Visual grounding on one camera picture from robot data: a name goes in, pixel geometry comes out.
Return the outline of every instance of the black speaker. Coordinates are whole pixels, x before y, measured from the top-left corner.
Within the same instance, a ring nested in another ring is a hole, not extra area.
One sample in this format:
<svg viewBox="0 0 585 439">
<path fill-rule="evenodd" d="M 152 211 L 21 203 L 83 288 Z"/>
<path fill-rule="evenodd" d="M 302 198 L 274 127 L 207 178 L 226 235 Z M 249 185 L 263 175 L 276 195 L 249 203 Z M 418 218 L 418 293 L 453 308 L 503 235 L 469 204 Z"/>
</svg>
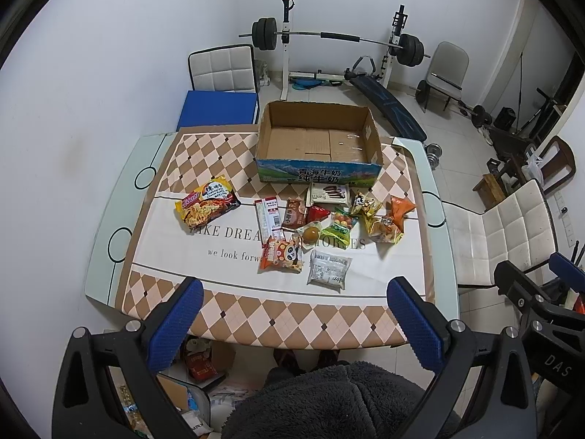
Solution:
<svg viewBox="0 0 585 439">
<path fill-rule="evenodd" d="M 500 128 L 501 130 L 508 131 L 516 120 L 516 113 L 511 107 L 502 107 L 499 111 L 498 116 L 494 120 L 494 127 Z"/>
</svg>

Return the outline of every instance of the weight plate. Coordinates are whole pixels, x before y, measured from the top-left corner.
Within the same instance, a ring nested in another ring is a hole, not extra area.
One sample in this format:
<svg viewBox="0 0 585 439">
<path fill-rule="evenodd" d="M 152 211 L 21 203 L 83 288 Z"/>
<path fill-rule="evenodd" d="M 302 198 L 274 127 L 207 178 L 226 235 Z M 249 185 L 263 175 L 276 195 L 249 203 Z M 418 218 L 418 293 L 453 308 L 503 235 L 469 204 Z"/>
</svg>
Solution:
<svg viewBox="0 0 585 439">
<path fill-rule="evenodd" d="M 276 18 L 266 18 L 264 45 L 266 46 L 266 51 L 274 51 L 276 49 Z"/>
<path fill-rule="evenodd" d="M 418 83 L 418 86 L 416 87 L 416 94 L 415 94 L 414 98 L 416 99 L 416 101 L 419 104 L 422 104 L 423 102 L 425 102 L 426 95 L 429 93 L 430 90 L 431 90 L 431 88 L 426 83 L 426 81 L 423 79 L 422 81 L 420 81 Z"/>
<path fill-rule="evenodd" d="M 396 59 L 399 64 L 408 66 L 412 61 L 412 57 L 414 56 L 415 43 L 413 36 L 402 33 L 400 35 L 399 46 L 401 46 L 401 49 L 396 51 Z"/>
<path fill-rule="evenodd" d="M 486 123 L 486 110 L 481 105 L 476 105 L 473 108 L 472 123 L 474 127 L 481 127 Z"/>
<path fill-rule="evenodd" d="M 422 42 L 417 37 L 415 38 L 415 46 L 414 46 L 414 56 L 412 57 L 412 61 L 409 64 L 410 67 L 418 66 L 422 63 L 422 60 L 425 57 L 425 46 L 423 46 Z"/>
<path fill-rule="evenodd" d="M 260 51 L 266 50 L 266 43 L 264 42 L 264 31 L 266 28 L 266 20 L 267 18 L 260 18 L 258 20 L 258 26 L 256 28 L 258 33 L 258 49 Z"/>
<path fill-rule="evenodd" d="M 258 47 L 258 21 L 252 23 L 252 45 L 254 48 Z"/>
</svg>

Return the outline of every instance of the metal screw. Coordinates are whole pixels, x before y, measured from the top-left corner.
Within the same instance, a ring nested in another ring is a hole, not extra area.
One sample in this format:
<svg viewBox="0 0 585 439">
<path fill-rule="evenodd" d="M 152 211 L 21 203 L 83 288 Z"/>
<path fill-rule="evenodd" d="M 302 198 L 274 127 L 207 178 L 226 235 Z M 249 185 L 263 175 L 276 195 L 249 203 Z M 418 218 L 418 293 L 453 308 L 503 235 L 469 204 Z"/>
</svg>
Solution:
<svg viewBox="0 0 585 439">
<path fill-rule="evenodd" d="M 140 323 L 140 320 L 130 320 L 127 324 L 126 324 L 126 330 L 129 332 L 136 332 L 140 326 L 142 324 Z"/>
<path fill-rule="evenodd" d="M 461 333 L 463 330 L 465 330 L 465 324 L 460 320 L 452 320 L 451 328 L 456 332 Z"/>
<path fill-rule="evenodd" d="M 506 327 L 506 335 L 508 335 L 510 338 L 516 338 L 518 336 L 518 330 L 516 330 L 514 327 Z"/>
<path fill-rule="evenodd" d="M 86 334 L 86 327 L 77 327 L 73 331 L 73 338 L 81 338 Z"/>
</svg>

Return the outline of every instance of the blue printed box side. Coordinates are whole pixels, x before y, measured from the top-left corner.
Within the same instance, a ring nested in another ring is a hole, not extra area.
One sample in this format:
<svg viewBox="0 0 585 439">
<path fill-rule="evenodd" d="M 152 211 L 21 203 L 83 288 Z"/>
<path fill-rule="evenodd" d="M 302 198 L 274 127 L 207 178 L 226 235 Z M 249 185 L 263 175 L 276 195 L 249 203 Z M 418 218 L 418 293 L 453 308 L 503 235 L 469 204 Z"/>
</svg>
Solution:
<svg viewBox="0 0 585 439">
<path fill-rule="evenodd" d="M 260 180 L 279 183 L 338 183 L 371 187 L 382 167 L 370 163 L 256 160 Z"/>
</svg>

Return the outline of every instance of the das logo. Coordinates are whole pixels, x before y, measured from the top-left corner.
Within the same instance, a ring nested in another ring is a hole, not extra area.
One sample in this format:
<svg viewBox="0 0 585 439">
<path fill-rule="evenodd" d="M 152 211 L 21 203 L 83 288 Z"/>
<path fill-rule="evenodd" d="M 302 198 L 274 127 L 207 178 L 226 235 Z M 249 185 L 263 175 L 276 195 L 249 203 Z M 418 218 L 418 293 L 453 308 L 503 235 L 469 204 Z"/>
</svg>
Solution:
<svg viewBox="0 0 585 439">
<path fill-rule="evenodd" d="M 551 354 L 545 361 L 546 366 L 552 366 L 553 371 L 560 373 L 561 376 L 567 376 L 571 372 L 570 366 L 563 368 L 563 362 L 556 361 L 555 355 Z"/>
</svg>

